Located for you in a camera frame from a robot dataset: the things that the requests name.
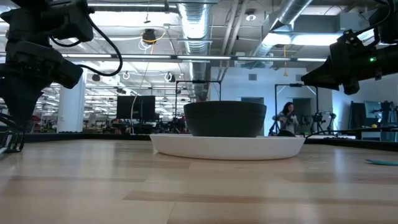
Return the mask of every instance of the white tray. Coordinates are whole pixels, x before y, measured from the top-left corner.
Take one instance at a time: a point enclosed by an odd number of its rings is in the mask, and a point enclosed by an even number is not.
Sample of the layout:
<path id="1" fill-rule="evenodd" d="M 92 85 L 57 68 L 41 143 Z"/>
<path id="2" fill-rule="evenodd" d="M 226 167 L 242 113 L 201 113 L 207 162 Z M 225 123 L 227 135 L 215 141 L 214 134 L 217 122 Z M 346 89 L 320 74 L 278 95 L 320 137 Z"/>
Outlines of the white tray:
<path id="1" fill-rule="evenodd" d="M 296 156 L 305 138 L 193 137 L 188 134 L 151 134 L 155 149 L 171 156 L 199 159 L 264 160 Z"/>

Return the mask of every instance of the ceiling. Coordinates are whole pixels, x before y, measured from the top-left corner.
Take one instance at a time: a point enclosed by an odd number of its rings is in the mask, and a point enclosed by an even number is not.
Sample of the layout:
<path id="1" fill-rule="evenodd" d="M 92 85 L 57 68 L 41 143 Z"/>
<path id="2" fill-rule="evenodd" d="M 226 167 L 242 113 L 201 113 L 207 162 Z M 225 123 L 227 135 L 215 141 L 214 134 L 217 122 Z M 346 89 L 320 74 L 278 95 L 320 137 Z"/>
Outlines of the ceiling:
<path id="1" fill-rule="evenodd" d="M 97 2 L 137 2 L 137 1 L 97 1 Z M 274 11 L 277 11 L 280 6 L 280 0 L 250 0 L 247 4 L 247 9 L 255 9 L 256 19 L 247 21 L 243 19 L 241 27 L 238 32 L 238 39 L 235 41 L 232 53 L 248 52 L 254 50 L 262 41 L 262 26 L 266 16 Z M 230 9 L 233 1 L 222 0 L 218 4 L 213 4 L 211 7 L 211 47 L 210 54 L 221 54 L 223 39 L 227 30 L 226 24 L 230 18 Z M 12 8 L 13 3 L 10 1 L 2 1 L 0 11 L 8 11 Z M 337 15 L 342 10 L 348 9 L 350 12 L 358 12 L 370 10 L 374 8 L 374 1 L 321 1 L 314 0 L 309 7 L 304 10 L 303 14 L 306 15 Z M 98 11 L 91 15 L 94 23 L 115 43 L 122 54 L 164 54 L 164 55 L 183 55 L 185 54 L 183 32 L 181 27 L 181 20 L 178 14 L 163 12 L 127 12 L 120 10 L 118 7 L 114 11 Z M 7 39 L 5 33 L 8 30 L 6 22 L 0 22 L 0 44 L 5 48 Z M 156 42 L 153 49 L 141 50 L 140 45 L 141 34 L 145 29 L 154 29 L 156 37 L 163 36 Z M 64 44 L 71 44 L 75 40 L 63 40 Z M 63 54 L 114 54 L 112 47 L 95 32 L 95 38 L 91 42 L 85 42 L 77 45 L 76 47 L 63 48 L 52 44 L 57 50 Z M 271 53 L 274 56 L 283 57 L 327 57 L 329 54 L 327 46 L 311 46 L 311 45 L 286 45 L 283 47 L 273 47 Z M 116 61 L 103 61 L 103 60 L 84 60 L 85 63 L 102 72 L 112 72 L 118 67 Z M 272 66 L 278 69 L 284 66 L 284 62 L 275 62 Z M 318 65 L 318 62 L 288 62 L 288 67 L 297 68 L 310 68 Z M 100 82 L 94 82 L 92 73 L 87 74 L 86 79 L 86 114 L 92 113 L 105 113 L 114 115 L 116 112 L 116 100 L 112 96 L 117 96 L 117 86 L 130 90 L 131 94 L 140 95 L 155 95 L 157 98 L 157 111 L 170 114 L 173 111 L 173 96 L 175 94 L 175 84 L 169 83 L 165 80 L 165 74 L 171 73 L 175 75 L 177 80 L 189 80 L 189 63 L 165 63 L 165 62 L 124 62 L 122 72 L 118 77 L 105 78 L 101 77 Z M 141 82 L 144 86 L 152 86 L 153 89 L 143 88 L 138 90 Z M 187 89 L 182 89 L 179 94 L 179 105 L 184 105 L 188 102 L 189 97 L 192 96 L 192 85 L 186 83 L 180 84 Z M 52 85 L 44 90 L 45 95 L 40 102 L 46 106 L 38 108 L 38 113 L 53 114 L 57 112 L 59 102 L 59 85 Z"/>

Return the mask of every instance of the metal frame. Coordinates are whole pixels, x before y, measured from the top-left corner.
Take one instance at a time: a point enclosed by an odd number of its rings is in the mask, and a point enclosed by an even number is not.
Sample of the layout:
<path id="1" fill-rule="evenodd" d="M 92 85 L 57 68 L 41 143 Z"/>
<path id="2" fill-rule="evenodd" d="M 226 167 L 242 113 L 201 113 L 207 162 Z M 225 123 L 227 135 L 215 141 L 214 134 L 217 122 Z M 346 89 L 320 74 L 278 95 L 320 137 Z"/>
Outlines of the metal frame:
<path id="1" fill-rule="evenodd" d="M 175 81 L 175 116 L 177 117 L 177 92 L 179 83 L 192 83 L 192 84 L 203 84 L 203 83 L 218 83 L 220 86 L 219 100 L 221 101 L 221 81 L 204 81 L 204 80 L 192 80 L 192 81 Z"/>
<path id="2" fill-rule="evenodd" d="M 304 85 L 304 84 L 301 84 L 301 83 L 291 83 L 291 84 L 275 84 L 275 117 L 278 115 L 278 109 L 277 109 L 277 107 L 278 107 L 278 103 L 277 103 L 277 100 L 278 100 L 278 92 L 277 92 L 277 87 L 278 86 L 289 86 L 289 87 L 292 87 L 292 88 L 298 88 L 298 87 L 307 87 L 307 88 L 310 88 L 311 86 L 308 86 L 308 85 Z M 318 87 L 316 87 L 316 86 L 313 86 L 313 87 L 315 87 L 315 95 L 316 95 L 316 98 L 317 98 L 317 113 L 319 113 L 319 96 L 318 96 Z M 276 133 L 278 133 L 278 129 L 279 129 L 279 127 L 278 127 L 278 123 L 277 123 L 277 121 L 275 121 L 274 122 L 274 124 L 275 124 L 275 132 Z"/>

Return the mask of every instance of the computer monitor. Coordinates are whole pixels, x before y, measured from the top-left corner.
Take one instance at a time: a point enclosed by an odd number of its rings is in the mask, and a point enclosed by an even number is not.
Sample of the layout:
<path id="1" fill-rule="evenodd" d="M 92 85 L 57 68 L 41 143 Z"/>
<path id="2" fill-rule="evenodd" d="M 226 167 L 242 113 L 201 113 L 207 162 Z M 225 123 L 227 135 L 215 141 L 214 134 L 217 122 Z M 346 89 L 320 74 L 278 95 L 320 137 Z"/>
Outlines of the computer monitor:
<path id="1" fill-rule="evenodd" d="M 131 106 L 135 96 L 118 96 L 116 117 L 118 119 L 131 118 Z M 133 119 L 155 119 L 155 96 L 137 96 L 134 103 Z"/>
<path id="2" fill-rule="evenodd" d="M 382 118 L 381 103 L 375 101 L 364 101 L 365 104 L 365 116 L 366 118 L 377 118 L 379 122 Z"/>

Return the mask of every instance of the wooden table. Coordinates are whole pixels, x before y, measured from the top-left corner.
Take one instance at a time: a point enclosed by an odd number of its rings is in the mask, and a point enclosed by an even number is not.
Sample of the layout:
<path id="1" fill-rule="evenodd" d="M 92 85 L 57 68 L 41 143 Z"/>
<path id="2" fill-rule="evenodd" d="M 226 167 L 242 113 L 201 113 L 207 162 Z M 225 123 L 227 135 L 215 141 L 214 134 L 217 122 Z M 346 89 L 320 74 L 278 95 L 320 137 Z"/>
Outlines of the wooden table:
<path id="1" fill-rule="evenodd" d="M 0 223 L 398 223 L 395 152 L 304 145 L 291 159 L 209 161 L 150 142 L 28 143 L 0 160 Z"/>

